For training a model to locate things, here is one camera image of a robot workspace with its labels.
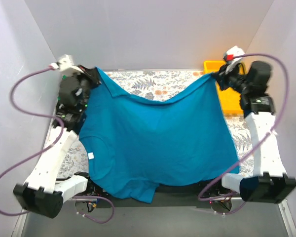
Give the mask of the blue t shirt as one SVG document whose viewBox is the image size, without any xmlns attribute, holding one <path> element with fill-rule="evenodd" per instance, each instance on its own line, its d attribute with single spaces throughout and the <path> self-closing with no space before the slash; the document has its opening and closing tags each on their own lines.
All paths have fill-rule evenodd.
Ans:
<svg viewBox="0 0 296 237">
<path fill-rule="evenodd" d="M 116 198 L 151 203 L 159 185 L 238 173 L 216 81 L 204 75 L 166 101 L 130 94 L 98 70 L 79 140 L 92 181 Z"/>
</svg>

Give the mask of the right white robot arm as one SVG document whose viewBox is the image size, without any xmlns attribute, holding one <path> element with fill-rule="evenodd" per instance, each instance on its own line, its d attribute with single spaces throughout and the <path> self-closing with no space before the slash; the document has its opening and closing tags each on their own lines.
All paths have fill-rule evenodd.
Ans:
<svg viewBox="0 0 296 237">
<path fill-rule="evenodd" d="M 244 178 L 227 173 L 213 184 L 219 196 L 231 190 L 245 202 L 281 203 L 296 187 L 282 164 L 276 133 L 272 129 L 278 116 L 273 99 L 266 93 L 272 67 L 263 61 L 251 64 L 247 74 L 239 73 L 240 64 L 224 64 L 213 73 L 220 90 L 228 88 L 240 94 L 240 107 L 249 128 L 253 146 L 253 175 Z"/>
</svg>

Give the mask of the yellow plastic bin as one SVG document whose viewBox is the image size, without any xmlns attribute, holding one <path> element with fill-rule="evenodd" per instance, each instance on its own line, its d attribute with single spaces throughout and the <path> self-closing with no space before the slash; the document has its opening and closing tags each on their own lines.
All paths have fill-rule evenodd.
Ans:
<svg viewBox="0 0 296 237">
<path fill-rule="evenodd" d="M 223 65 L 224 61 L 205 61 L 204 74 L 217 72 Z M 239 104 L 240 94 L 234 91 L 232 88 L 221 91 L 218 83 L 216 83 L 216 89 L 224 115 L 242 116 L 243 111 Z"/>
</svg>

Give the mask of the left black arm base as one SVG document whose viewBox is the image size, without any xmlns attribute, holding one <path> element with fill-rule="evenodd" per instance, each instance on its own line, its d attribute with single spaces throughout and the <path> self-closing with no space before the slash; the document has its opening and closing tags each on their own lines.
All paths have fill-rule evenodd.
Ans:
<svg viewBox="0 0 296 237">
<path fill-rule="evenodd" d="M 67 178 L 57 178 L 54 191 L 61 192 L 64 201 L 77 197 L 104 197 L 110 195 L 95 184 L 87 172 L 76 172 Z"/>
</svg>

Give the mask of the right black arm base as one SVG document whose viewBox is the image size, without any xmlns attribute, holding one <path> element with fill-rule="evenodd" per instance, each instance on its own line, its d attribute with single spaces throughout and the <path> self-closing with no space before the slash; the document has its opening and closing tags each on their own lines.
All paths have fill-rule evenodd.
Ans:
<svg viewBox="0 0 296 237">
<path fill-rule="evenodd" d="M 206 189 L 206 186 L 210 184 L 210 182 L 199 182 L 199 186 L 202 188 L 200 193 L 198 194 L 199 200 L 211 200 L 216 198 L 229 198 L 231 196 L 238 197 L 239 194 L 236 191 L 227 189 L 222 186 L 221 180 L 217 183 L 211 185 Z"/>
</svg>

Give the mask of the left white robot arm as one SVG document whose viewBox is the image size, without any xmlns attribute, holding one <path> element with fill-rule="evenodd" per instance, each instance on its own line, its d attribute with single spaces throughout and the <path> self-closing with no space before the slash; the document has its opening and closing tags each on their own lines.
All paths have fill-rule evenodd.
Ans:
<svg viewBox="0 0 296 237">
<path fill-rule="evenodd" d="M 71 145 L 78 139 L 86 119 L 90 91 L 101 84 L 96 68 L 82 65 L 62 73 L 55 117 L 44 152 L 23 184 L 15 185 L 13 194 L 26 211 L 55 218 L 63 203 L 77 194 L 91 197 L 95 185 L 87 175 L 73 175 L 60 184 L 56 179 Z"/>
</svg>

